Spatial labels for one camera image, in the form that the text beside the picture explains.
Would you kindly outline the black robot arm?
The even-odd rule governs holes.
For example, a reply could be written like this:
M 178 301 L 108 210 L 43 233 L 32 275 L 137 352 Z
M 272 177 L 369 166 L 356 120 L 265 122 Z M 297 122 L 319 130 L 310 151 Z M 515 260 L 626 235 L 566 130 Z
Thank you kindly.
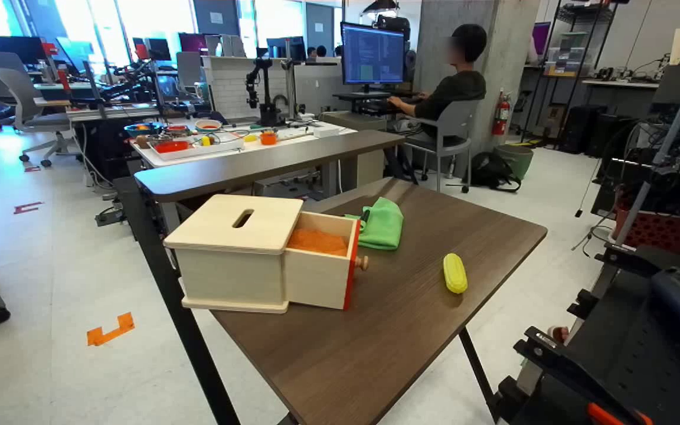
M 288 70 L 282 61 L 254 58 L 246 73 L 246 104 L 262 128 L 280 128 L 291 115 Z

